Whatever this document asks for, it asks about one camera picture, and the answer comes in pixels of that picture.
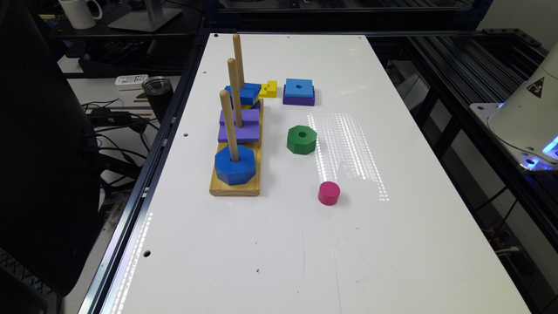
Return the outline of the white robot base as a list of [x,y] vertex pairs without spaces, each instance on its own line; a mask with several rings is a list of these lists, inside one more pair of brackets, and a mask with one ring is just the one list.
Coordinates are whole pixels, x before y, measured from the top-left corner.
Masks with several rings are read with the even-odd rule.
[[502,103],[473,103],[474,116],[526,171],[557,169],[557,48]]

